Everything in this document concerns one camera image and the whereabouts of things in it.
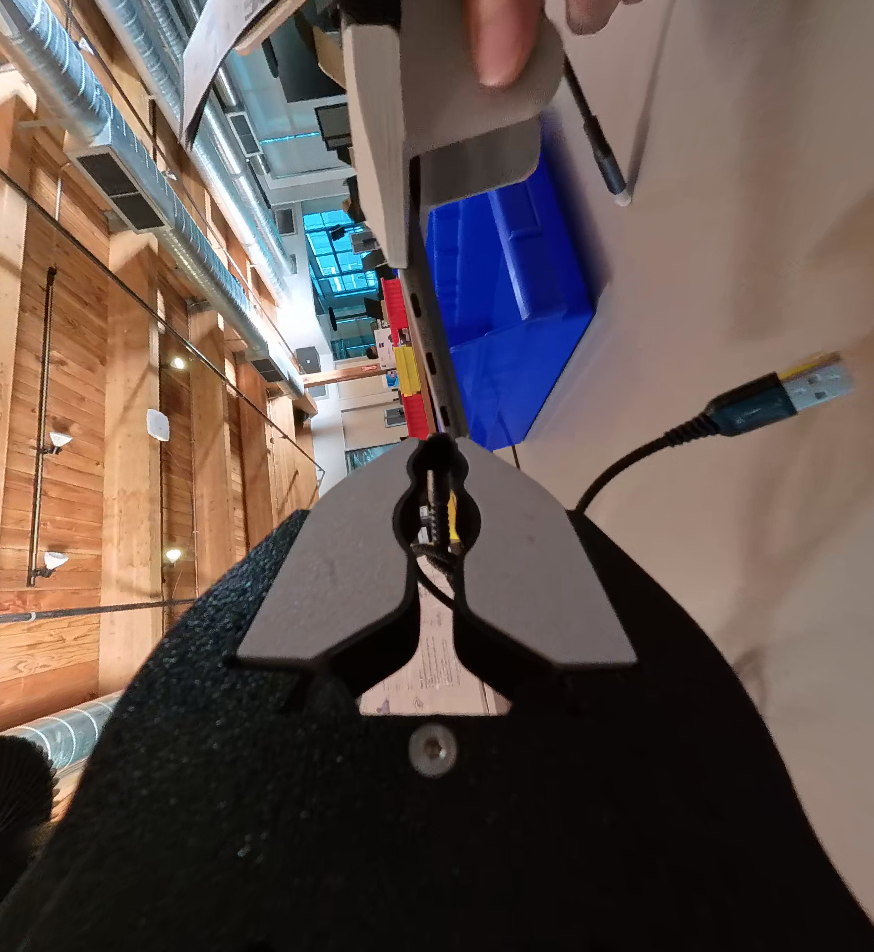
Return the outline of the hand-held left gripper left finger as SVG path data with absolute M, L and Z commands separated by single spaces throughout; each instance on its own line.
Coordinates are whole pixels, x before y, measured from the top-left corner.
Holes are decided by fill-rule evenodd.
M 417 504 L 408 438 L 337 482 L 309 511 L 245 634 L 237 660 L 261 667 L 399 667 L 394 625 L 419 616 L 416 561 L 401 523 Z

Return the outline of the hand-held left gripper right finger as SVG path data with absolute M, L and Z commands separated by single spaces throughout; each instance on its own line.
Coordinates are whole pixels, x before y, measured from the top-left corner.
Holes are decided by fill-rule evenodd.
M 458 438 L 456 448 L 479 517 L 462 565 L 470 616 L 554 667 L 634 665 L 636 652 L 566 509 L 470 438 Z

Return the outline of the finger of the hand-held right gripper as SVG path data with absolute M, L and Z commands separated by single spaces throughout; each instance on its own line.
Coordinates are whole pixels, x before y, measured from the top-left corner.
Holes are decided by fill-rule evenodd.
M 403 34 L 343 23 L 343 52 L 359 205 L 386 263 L 409 265 L 408 91 L 414 68 Z

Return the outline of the grey USB hub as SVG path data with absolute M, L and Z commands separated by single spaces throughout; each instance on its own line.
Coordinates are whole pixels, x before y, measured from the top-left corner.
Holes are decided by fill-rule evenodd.
M 554 141 L 554 134 L 544 133 L 543 125 L 543 121 L 538 117 L 539 155 L 543 141 L 547 143 Z M 537 165 L 538 161 L 535 169 L 523 180 L 534 173 Z M 415 338 L 415 348 L 419 353 L 422 367 L 426 373 L 436 425 L 440 431 L 451 436 L 470 437 L 466 413 L 458 389 L 454 364 L 443 328 L 441 310 L 426 252 L 428 215 L 431 210 L 441 206 L 420 205 L 410 207 L 409 265 L 406 269 L 402 269 L 400 274 L 407 301 L 408 323 Z

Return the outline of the grey desk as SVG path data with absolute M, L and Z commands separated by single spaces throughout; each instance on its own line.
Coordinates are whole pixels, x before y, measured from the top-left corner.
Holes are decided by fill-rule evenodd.
M 732 663 L 874 919 L 874 2 L 640 2 L 564 42 L 634 190 L 613 202 L 561 89 L 601 294 L 519 458 L 571 506 L 717 393 L 842 354 L 852 394 L 660 453 L 589 516 Z

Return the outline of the person's right hand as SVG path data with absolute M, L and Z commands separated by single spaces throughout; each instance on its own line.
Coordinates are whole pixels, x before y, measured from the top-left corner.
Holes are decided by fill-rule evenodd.
M 576 35 L 602 30 L 621 5 L 635 1 L 566 1 L 564 18 Z M 542 1 L 466 1 L 472 63 L 489 89 L 510 87 L 524 71 L 537 43 Z

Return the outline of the blue plastic bin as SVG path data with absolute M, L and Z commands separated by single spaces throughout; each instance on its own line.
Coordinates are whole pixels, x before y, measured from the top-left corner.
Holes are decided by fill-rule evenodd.
M 426 252 L 470 437 L 521 443 L 596 312 L 543 141 L 534 173 L 435 208 Z

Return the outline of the large silver air duct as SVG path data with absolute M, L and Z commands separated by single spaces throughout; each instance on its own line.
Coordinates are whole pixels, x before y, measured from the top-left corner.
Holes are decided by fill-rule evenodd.
M 0 44 L 71 135 L 66 154 L 134 232 L 154 233 L 211 310 L 235 328 L 264 382 L 303 401 L 304 380 L 277 331 L 216 255 L 50 6 L 0 1 Z

